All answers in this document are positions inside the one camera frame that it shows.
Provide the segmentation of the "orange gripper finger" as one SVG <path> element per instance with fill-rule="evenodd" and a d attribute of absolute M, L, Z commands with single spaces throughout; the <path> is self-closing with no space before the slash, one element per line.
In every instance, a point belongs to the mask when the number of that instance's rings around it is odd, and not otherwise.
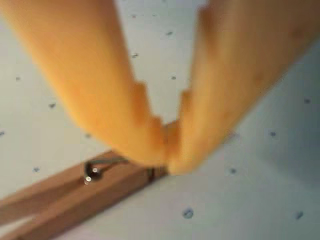
<path fill-rule="evenodd" d="M 201 6 L 191 83 L 168 140 L 168 171 L 197 168 L 319 34 L 317 0 L 209 0 Z"/>
<path fill-rule="evenodd" d="M 167 164 L 113 0 L 3 0 L 0 11 L 77 125 L 133 162 Z"/>

